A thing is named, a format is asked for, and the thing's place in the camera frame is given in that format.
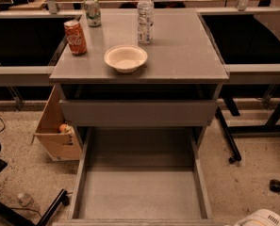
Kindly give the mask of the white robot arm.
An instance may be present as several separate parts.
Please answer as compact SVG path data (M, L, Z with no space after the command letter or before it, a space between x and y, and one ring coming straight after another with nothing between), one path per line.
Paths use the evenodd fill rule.
M259 209L233 226L280 226L280 216L269 209Z

